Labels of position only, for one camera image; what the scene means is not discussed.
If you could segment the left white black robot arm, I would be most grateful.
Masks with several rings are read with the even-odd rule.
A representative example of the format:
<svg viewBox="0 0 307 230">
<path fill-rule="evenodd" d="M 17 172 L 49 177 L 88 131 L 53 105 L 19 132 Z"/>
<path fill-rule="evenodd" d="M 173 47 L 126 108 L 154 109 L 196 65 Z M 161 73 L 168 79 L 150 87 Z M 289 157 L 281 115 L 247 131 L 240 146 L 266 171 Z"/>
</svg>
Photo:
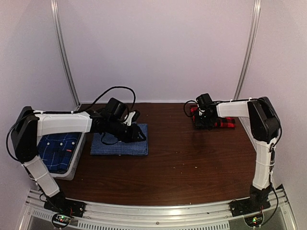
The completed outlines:
<svg viewBox="0 0 307 230">
<path fill-rule="evenodd" d="M 109 133 L 124 143 L 142 142 L 147 137 L 135 123 L 139 115 L 139 111 L 134 110 L 124 120 L 120 120 L 106 109 L 100 112 L 55 112 L 33 110 L 26 106 L 7 133 L 6 139 L 12 141 L 14 151 L 10 156 L 21 163 L 43 193 L 51 197 L 51 206 L 59 213 L 64 213 L 69 209 L 69 202 L 59 195 L 61 191 L 58 184 L 38 154 L 39 138 L 61 133 Z"/>
</svg>

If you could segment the blue small-check long sleeve shirt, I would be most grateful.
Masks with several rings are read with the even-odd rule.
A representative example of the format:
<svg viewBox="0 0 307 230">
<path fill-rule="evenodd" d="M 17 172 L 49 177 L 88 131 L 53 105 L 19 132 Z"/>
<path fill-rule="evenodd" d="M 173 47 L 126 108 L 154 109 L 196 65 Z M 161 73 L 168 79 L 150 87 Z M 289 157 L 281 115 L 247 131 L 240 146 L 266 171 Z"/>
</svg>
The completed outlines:
<svg viewBox="0 0 307 230">
<path fill-rule="evenodd" d="M 147 156 L 148 141 L 124 143 L 109 133 L 94 133 L 90 154 L 93 156 L 131 155 Z"/>
</svg>

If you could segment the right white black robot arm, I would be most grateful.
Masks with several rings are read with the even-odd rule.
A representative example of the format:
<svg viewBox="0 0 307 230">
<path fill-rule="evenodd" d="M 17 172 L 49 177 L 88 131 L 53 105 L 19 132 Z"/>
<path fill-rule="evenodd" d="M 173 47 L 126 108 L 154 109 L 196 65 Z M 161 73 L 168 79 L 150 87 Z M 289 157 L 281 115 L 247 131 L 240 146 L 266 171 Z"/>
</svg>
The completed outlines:
<svg viewBox="0 0 307 230">
<path fill-rule="evenodd" d="M 213 101 L 209 94 L 196 98 L 200 121 L 213 127 L 218 118 L 243 117 L 250 123 L 252 141 L 256 145 L 255 174 L 252 187 L 262 191 L 271 185 L 275 165 L 275 147 L 282 128 L 268 97 L 230 101 Z"/>
</svg>

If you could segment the red black plaid shirt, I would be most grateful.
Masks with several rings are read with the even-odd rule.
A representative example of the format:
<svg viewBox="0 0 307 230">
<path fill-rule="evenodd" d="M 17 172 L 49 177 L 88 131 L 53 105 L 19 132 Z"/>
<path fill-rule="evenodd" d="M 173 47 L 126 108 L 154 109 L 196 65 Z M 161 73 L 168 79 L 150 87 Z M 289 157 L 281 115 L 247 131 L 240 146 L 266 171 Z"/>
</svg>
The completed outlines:
<svg viewBox="0 0 307 230">
<path fill-rule="evenodd" d="M 193 123 L 193 114 L 196 109 L 197 109 L 196 105 L 191 105 L 189 107 L 190 114 L 192 115 L 192 123 Z M 215 124 L 215 128 L 236 128 L 236 121 L 234 118 L 231 117 L 218 117 Z"/>
</svg>

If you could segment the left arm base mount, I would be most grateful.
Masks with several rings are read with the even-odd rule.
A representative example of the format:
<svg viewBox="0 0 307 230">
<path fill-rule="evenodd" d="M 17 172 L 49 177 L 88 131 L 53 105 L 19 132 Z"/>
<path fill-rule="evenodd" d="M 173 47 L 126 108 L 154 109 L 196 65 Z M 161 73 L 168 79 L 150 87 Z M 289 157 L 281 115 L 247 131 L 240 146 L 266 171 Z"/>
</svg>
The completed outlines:
<svg viewBox="0 0 307 230">
<path fill-rule="evenodd" d="M 45 196 L 44 209 L 64 214 L 69 217 L 83 217 L 85 203 L 81 201 L 75 201 L 67 199 L 62 190 L 60 190 L 54 196 L 48 196 L 44 190 L 42 190 Z"/>
</svg>

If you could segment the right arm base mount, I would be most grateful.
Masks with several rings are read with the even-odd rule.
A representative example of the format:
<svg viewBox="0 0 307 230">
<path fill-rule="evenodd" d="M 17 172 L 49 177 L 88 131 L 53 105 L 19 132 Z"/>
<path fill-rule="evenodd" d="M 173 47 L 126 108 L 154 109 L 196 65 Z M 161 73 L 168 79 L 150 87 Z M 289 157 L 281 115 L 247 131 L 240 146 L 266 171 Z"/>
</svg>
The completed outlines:
<svg viewBox="0 0 307 230">
<path fill-rule="evenodd" d="M 246 215 L 254 212 L 260 212 L 262 209 L 270 208 L 268 195 L 271 192 L 268 186 L 262 190 L 253 185 L 250 186 L 249 197 L 241 200 L 233 200 L 229 203 L 230 211 L 233 217 Z"/>
</svg>

